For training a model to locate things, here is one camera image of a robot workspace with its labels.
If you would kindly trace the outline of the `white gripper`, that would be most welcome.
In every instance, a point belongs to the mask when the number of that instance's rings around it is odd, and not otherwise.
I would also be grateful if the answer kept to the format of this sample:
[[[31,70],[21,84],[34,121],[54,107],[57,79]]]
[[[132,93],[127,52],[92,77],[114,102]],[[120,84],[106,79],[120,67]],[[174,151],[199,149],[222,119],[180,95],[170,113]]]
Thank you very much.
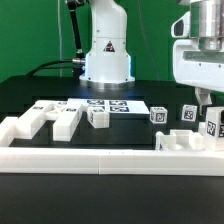
[[[220,51],[199,49],[199,38],[190,36],[190,12],[171,27],[176,38],[172,50],[175,81],[195,88],[199,110],[211,105],[211,91],[224,92],[224,41]]]

